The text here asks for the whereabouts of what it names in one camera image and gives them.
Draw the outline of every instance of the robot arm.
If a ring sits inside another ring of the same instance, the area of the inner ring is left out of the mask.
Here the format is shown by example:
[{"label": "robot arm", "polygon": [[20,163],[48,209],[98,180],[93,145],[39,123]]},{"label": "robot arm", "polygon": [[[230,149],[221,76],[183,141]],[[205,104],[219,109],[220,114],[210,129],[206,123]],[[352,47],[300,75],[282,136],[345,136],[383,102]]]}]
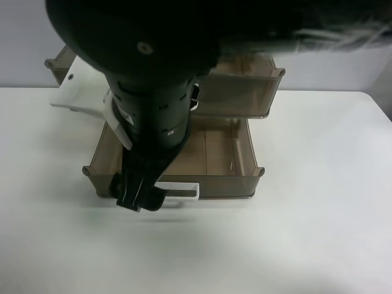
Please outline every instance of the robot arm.
[{"label": "robot arm", "polygon": [[154,183],[189,136],[194,84],[224,55],[352,50],[390,41],[389,1],[47,0],[55,30],[105,74],[113,113],[132,142],[112,182],[118,205],[157,210]]}]

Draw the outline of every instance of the white tabletop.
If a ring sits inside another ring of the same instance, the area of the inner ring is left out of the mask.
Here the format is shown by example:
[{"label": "white tabletop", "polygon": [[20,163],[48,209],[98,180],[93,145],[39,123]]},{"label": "white tabletop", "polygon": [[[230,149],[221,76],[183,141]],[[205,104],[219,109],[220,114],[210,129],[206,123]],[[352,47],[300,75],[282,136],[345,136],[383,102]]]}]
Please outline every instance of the white tabletop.
[{"label": "white tabletop", "polygon": [[278,92],[251,200],[140,214],[81,167],[103,122],[0,89],[1,293],[391,293],[392,123],[358,92]]}]

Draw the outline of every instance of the translucent brown tray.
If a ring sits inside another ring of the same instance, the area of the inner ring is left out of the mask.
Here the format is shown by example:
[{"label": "translucent brown tray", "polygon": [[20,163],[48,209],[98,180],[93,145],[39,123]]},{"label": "translucent brown tray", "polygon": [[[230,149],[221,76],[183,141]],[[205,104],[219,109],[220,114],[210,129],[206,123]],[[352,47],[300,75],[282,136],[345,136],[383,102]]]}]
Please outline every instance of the translucent brown tray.
[{"label": "translucent brown tray", "polygon": [[[104,126],[90,166],[83,167],[101,197],[121,171],[123,146]],[[264,168],[258,167],[246,119],[192,119],[190,139],[159,181],[199,183],[200,199],[253,196]]]}]

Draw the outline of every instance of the white wall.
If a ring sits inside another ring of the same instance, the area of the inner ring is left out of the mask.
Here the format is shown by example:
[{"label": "white wall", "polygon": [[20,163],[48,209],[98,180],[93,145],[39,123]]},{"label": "white wall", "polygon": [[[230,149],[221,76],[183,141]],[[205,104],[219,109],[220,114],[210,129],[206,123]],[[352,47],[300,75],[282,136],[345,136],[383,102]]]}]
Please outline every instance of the white wall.
[{"label": "white wall", "polygon": [[392,47],[350,53],[302,53],[275,57],[286,74],[281,89],[365,91],[392,58]]},{"label": "white wall", "polygon": [[44,0],[1,0],[0,86],[56,86],[43,63],[63,46],[47,18]]}]

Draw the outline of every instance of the screw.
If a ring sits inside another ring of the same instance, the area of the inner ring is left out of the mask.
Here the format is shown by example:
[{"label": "screw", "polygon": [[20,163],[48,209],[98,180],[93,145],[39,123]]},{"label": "screw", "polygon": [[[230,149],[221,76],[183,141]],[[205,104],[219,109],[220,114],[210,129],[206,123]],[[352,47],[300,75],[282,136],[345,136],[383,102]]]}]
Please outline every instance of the screw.
[{"label": "screw", "polygon": [[90,173],[89,173],[87,167],[83,167],[83,168],[81,169],[81,172],[82,172],[85,176],[89,176],[89,175],[90,175]]},{"label": "screw", "polygon": [[137,43],[137,49],[144,55],[150,55],[154,52],[154,49],[148,43],[139,42]]}]

